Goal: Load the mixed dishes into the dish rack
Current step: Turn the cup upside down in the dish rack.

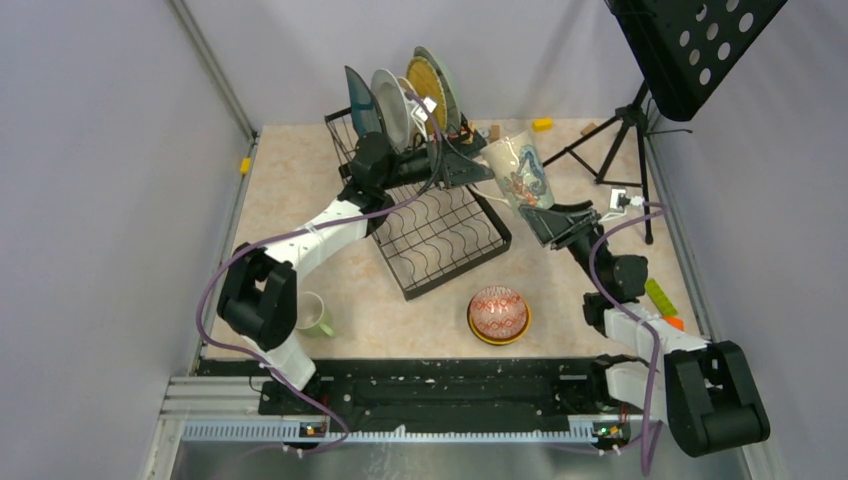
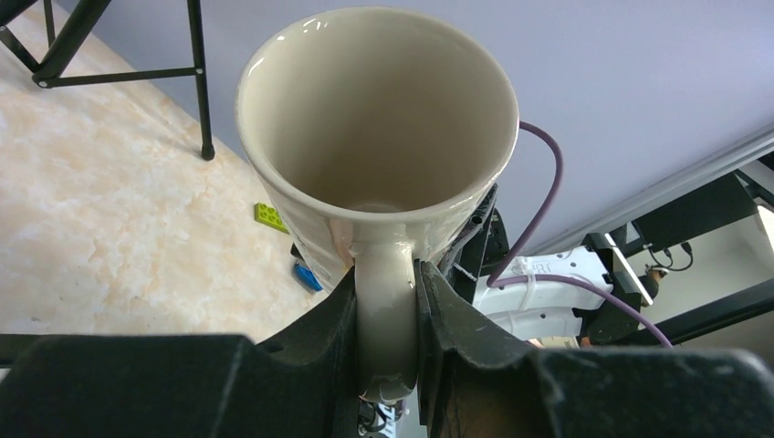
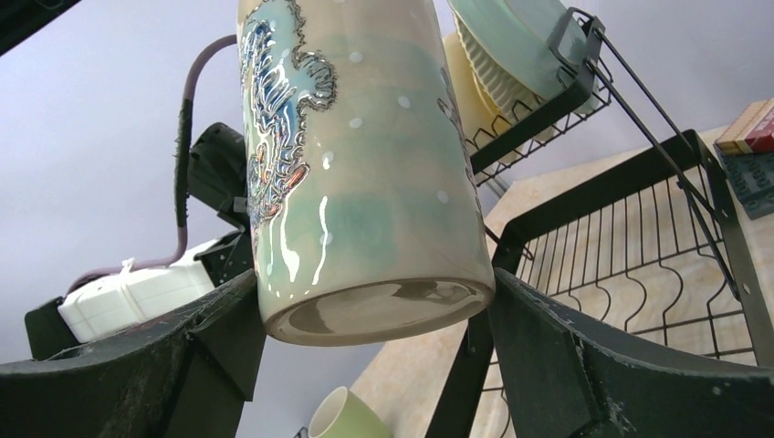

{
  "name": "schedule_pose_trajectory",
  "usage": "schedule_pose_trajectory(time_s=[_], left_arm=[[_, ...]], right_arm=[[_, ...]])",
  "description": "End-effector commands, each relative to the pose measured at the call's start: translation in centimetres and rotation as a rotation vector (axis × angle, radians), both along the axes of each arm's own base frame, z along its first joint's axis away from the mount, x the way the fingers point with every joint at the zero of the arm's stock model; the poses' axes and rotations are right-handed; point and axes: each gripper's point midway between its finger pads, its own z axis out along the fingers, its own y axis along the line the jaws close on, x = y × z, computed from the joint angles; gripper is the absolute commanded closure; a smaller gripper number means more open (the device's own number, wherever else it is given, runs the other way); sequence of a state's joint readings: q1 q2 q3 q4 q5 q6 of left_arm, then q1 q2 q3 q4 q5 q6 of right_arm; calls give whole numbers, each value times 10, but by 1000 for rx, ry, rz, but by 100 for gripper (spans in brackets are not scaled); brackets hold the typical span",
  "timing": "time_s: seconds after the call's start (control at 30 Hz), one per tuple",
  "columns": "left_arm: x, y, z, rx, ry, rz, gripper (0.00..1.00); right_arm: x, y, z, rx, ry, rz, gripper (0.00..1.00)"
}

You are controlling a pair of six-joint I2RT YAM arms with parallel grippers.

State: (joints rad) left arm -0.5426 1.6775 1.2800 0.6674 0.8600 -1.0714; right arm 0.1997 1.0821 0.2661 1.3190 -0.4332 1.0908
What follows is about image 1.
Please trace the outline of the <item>light green flower plate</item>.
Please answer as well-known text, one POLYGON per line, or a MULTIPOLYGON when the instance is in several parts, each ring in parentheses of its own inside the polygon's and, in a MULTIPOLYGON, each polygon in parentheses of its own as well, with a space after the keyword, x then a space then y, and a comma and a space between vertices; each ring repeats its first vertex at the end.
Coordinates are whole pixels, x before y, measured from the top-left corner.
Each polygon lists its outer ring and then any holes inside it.
POLYGON ((425 58, 431 66, 436 70, 440 78, 443 91, 445 93, 447 107, 447 127, 449 132, 459 134, 462 125, 462 113, 459 105, 459 90, 452 72, 447 67, 447 64, 435 56, 428 48, 424 46, 416 46, 414 55, 425 58))

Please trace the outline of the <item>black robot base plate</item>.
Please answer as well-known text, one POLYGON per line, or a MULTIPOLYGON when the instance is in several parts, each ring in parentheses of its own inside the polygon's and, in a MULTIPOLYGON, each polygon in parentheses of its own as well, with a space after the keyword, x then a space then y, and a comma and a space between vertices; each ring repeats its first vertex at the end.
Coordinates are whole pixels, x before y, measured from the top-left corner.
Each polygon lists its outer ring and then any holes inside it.
POLYGON ((203 360, 201 377, 244 376, 258 414, 287 443, 587 443, 623 449, 640 410, 604 399, 592 358, 342 359, 316 361, 302 398, 258 362, 203 360))

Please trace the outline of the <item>beige mug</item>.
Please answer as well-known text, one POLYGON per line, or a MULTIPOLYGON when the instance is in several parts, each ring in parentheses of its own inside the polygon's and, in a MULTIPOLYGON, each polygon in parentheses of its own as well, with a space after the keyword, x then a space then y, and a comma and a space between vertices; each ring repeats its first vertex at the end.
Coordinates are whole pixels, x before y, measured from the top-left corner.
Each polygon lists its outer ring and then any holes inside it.
POLYGON ((554 205, 550 182, 533 135, 528 130, 506 136, 482 148, 477 163, 493 172, 493 180, 502 196, 487 195, 476 186, 469 186, 474 194, 507 204, 515 210, 522 205, 541 209, 549 209, 554 205))

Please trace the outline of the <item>black wire dish rack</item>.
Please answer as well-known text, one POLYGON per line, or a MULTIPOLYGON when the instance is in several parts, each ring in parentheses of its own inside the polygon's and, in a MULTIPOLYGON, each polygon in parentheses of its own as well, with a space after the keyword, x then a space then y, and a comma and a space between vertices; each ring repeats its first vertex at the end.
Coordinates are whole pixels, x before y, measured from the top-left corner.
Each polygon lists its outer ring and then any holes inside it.
POLYGON ((512 242, 490 202, 465 187, 430 188, 371 237, 407 301, 507 252, 512 242))

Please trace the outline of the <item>white plate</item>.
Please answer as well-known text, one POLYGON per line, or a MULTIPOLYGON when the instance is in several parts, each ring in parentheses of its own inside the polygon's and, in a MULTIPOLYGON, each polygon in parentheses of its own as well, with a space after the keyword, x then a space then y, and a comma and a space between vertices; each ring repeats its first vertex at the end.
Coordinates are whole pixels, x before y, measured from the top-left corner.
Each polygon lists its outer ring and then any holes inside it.
POLYGON ((411 118, 397 77, 387 69, 377 69, 372 75, 370 89, 381 109, 392 147, 398 152, 404 151, 410 142, 411 118))

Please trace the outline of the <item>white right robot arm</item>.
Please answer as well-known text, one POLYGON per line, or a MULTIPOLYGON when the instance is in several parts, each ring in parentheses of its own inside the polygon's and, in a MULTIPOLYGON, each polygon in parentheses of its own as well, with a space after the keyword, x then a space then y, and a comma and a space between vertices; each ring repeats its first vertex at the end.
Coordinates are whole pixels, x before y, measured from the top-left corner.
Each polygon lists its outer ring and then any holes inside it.
POLYGON ((688 334, 640 304, 647 258, 609 250, 610 237, 624 224, 605 229, 589 202, 519 212, 541 245, 568 250, 589 277, 595 289, 583 297, 587 324, 634 352, 597 360, 586 385, 594 409, 636 406, 666 425, 693 458, 770 438, 771 422, 743 349, 688 334))

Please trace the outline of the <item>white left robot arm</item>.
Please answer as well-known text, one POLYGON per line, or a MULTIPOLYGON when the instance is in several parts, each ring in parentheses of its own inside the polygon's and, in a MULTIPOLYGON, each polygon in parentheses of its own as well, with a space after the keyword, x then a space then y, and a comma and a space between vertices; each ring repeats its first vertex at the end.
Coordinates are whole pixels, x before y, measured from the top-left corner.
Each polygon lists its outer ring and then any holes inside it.
POLYGON ((349 179, 341 192, 312 220, 288 234, 237 248, 225 264, 217 315, 248 344, 249 354, 285 385, 283 401, 297 413, 319 404, 316 372, 294 333, 298 316, 298 282, 346 246, 367 238, 398 209, 390 190, 436 182, 443 187, 490 180, 484 161, 443 152, 435 141, 422 153, 401 157, 387 135, 360 137, 346 164, 349 179))

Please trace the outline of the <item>dark teal square plate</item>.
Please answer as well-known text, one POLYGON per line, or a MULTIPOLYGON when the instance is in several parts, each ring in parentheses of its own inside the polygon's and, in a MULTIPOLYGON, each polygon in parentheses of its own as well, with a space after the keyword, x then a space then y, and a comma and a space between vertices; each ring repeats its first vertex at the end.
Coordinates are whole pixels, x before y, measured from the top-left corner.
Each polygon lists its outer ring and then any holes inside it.
POLYGON ((352 67, 345 65, 345 78, 350 101, 351 121, 358 137, 371 133, 386 134, 378 101, 367 82, 352 67))

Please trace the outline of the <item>cream floral plate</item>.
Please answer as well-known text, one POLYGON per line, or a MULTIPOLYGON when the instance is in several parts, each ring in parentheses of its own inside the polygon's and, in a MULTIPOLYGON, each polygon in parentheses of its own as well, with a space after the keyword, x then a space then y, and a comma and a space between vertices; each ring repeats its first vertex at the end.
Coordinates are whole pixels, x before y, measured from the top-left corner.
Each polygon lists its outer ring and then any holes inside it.
POLYGON ((412 147, 417 138, 427 138, 427 115, 419 103, 411 98, 411 95, 418 96, 412 83, 405 77, 398 77, 397 82, 400 86, 406 109, 408 146, 412 147))

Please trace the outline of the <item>yellow bamboo pattern plate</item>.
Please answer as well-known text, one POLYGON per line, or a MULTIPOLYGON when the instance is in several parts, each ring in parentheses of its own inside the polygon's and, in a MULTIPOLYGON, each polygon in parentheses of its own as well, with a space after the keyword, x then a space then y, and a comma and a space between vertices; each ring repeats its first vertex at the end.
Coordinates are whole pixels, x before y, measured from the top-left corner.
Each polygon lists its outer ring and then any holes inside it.
POLYGON ((422 100, 430 98, 436 103, 432 113, 444 131, 447 127, 446 95, 435 67, 425 57, 414 56, 407 65, 405 78, 422 100))

